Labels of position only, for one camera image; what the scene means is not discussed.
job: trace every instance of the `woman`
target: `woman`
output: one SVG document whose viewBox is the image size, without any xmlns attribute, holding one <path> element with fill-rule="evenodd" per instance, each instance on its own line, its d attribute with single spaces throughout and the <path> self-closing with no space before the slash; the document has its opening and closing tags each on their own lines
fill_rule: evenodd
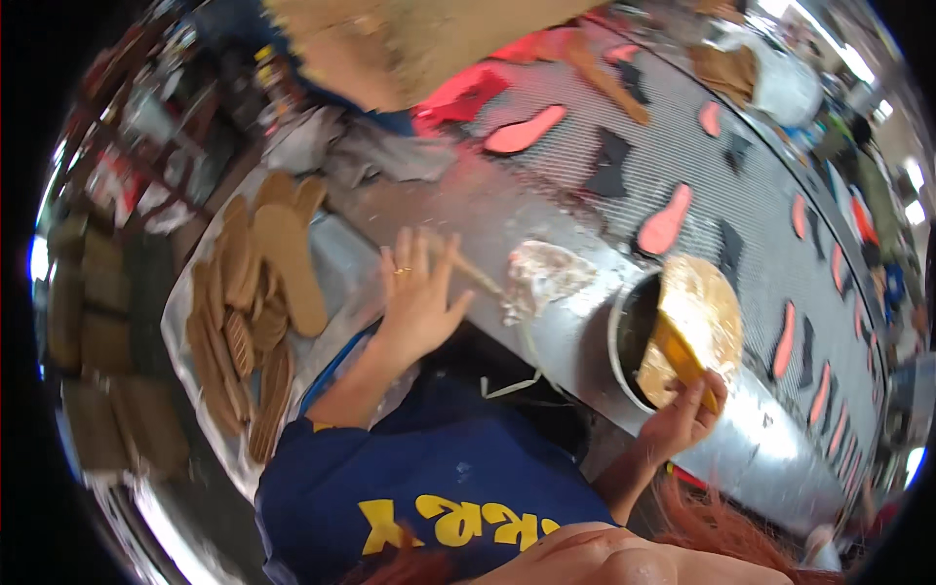
<svg viewBox="0 0 936 585">
<path fill-rule="evenodd" d="M 524 418 L 444 377 L 421 376 L 401 406 L 367 431 L 390 383 L 439 347 L 468 310 L 471 292 L 446 302 L 457 249 L 453 238 L 430 271 L 426 237 L 405 228 L 395 253 L 381 251 L 387 310 L 380 329 L 305 418 L 286 426 L 260 479 L 256 518 L 273 581 L 331 583 L 350 572 L 400 583 L 791 582 L 773 568 L 652 543 L 618 527 L 657 468 L 711 432 L 717 415 L 701 406 L 702 393 L 711 389 L 719 412 L 727 396 L 715 373 L 677 388 L 677 398 L 591 485 Z M 714 518 L 740 519 L 724 506 L 710 509 Z M 682 510 L 685 518 L 694 514 Z M 723 547 L 735 557 L 769 543 L 754 529 L 741 543 L 720 543 L 705 526 L 693 530 L 671 542 Z M 388 564 L 400 549 L 408 552 Z M 785 566 L 778 558 L 773 564 Z"/>
</svg>

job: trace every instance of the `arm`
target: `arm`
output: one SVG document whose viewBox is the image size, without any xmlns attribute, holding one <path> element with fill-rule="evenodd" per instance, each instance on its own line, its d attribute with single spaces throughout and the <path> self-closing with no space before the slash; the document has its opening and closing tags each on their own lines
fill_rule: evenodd
<svg viewBox="0 0 936 585">
<path fill-rule="evenodd" d="M 715 396 L 718 413 L 702 405 L 706 388 Z M 621 526 L 627 524 L 637 498 L 653 480 L 657 468 L 709 436 L 728 398 L 724 380 L 711 370 L 688 388 L 676 382 L 674 389 L 678 394 L 673 402 L 650 417 L 631 447 L 592 482 L 592 488 Z"/>
<path fill-rule="evenodd" d="M 414 239 L 408 227 L 400 230 L 395 255 L 381 249 L 387 297 L 384 321 L 358 361 L 313 402 L 306 418 L 336 427 L 367 429 L 393 380 L 451 336 L 474 296 L 466 292 L 450 309 L 447 306 L 458 244 L 457 237 L 448 242 L 433 272 L 429 271 L 429 246 L 422 231 Z"/>
</svg>

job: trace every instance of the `metal workbench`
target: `metal workbench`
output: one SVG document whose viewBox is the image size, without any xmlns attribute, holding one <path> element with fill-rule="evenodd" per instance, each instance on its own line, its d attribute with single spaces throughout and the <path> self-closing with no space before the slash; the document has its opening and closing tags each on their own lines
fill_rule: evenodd
<svg viewBox="0 0 936 585">
<path fill-rule="evenodd" d="M 596 53 L 622 42 L 597 25 L 587 30 Z M 506 285 L 510 251 L 528 239 L 563 246 L 593 262 L 599 269 L 597 280 L 553 303 L 532 323 L 534 352 L 519 329 L 502 324 L 496 300 L 481 295 L 468 318 L 571 395 L 636 434 L 649 415 L 625 395 L 613 377 L 607 357 L 610 305 L 619 289 L 635 286 L 654 268 L 630 254 L 627 242 L 636 226 L 662 207 L 673 183 L 689 183 L 695 190 L 694 203 L 673 251 L 717 264 L 719 218 L 731 222 L 745 240 L 739 278 L 745 365 L 730 388 L 730 400 L 715 432 L 674 462 L 767 519 L 795 534 L 806 534 L 820 523 L 834 522 L 849 489 L 854 493 L 855 476 L 865 473 L 876 440 L 878 413 L 870 396 L 878 385 L 883 397 L 880 354 L 875 348 L 875 380 L 867 368 L 868 348 L 856 338 L 854 328 L 854 303 L 859 303 L 864 318 L 873 318 L 865 301 L 870 295 L 858 274 L 855 293 L 840 298 L 827 261 L 833 240 L 839 240 L 844 264 L 854 271 L 862 265 L 856 243 L 848 245 L 839 239 L 841 229 L 834 221 L 829 224 L 827 218 L 838 211 L 828 192 L 825 197 L 831 208 L 828 201 L 815 196 L 824 186 L 804 188 L 748 121 L 724 108 L 722 136 L 705 137 L 695 116 L 714 96 L 650 52 L 640 53 L 636 64 L 644 73 L 652 101 L 653 122 L 648 127 L 634 124 L 565 63 L 498 63 L 492 66 L 511 87 L 461 129 L 466 138 L 456 147 L 458 161 L 439 183 L 381 179 L 354 191 L 330 185 L 330 204 L 377 245 L 392 245 L 403 226 L 460 232 L 463 253 L 501 285 Z M 527 119 L 553 103 L 565 104 L 568 117 L 523 154 L 501 160 L 479 151 L 477 138 L 499 125 Z M 635 147 L 622 177 L 630 197 L 620 202 L 589 197 L 579 188 L 593 165 L 599 125 Z M 721 157 L 731 132 L 753 144 L 740 176 L 732 174 Z M 790 205 L 797 190 L 805 191 L 810 206 L 822 218 L 825 263 L 816 259 L 811 242 L 793 235 Z M 453 297 L 468 285 L 456 276 Z M 801 331 L 786 376 L 777 384 L 764 376 L 786 299 L 793 299 L 799 314 L 808 315 L 815 328 L 814 383 L 808 392 L 795 388 L 801 367 Z M 805 423 L 826 359 L 840 382 L 835 416 L 841 400 L 847 400 L 856 452 L 864 454 L 855 474 L 847 468 L 843 473 L 840 461 L 826 460 L 829 435 L 810 430 Z M 853 481 L 846 485 L 850 475 Z"/>
</svg>

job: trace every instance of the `hand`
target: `hand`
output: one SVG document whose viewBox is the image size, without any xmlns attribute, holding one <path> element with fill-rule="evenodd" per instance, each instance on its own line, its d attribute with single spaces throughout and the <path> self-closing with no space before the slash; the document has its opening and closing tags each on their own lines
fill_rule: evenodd
<svg viewBox="0 0 936 585">
<path fill-rule="evenodd" d="M 709 436 L 728 397 L 724 380 L 712 370 L 703 373 L 688 388 L 679 381 L 675 384 L 676 398 L 650 417 L 637 436 L 635 447 L 643 449 L 653 465 L 663 464 Z M 715 396 L 718 414 L 702 405 L 706 388 Z"/>
<path fill-rule="evenodd" d="M 393 367 L 404 371 L 451 334 L 464 318 L 475 296 L 466 291 L 448 307 L 448 284 L 459 249 L 458 236 L 429 271 L 429 243 L 420 229 L 404 227 L 397 236 L 396 252 L 381 248 L 381 272 L 387 296 L 384 322 L 371 340 Z"/>
</svg>

